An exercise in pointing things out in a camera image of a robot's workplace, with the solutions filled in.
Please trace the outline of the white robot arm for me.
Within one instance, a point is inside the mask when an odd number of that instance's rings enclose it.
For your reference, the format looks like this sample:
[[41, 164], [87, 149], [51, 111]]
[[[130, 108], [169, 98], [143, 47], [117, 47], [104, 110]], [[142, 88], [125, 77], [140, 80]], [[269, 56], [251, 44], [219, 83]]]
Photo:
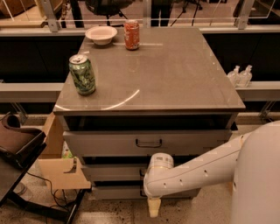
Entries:
[[156, 153], [144, 175], [150, 217], [165, 195], [233, 184], [230, 224], [280, 224], [280, 122], [238, 136], [184, 164]]

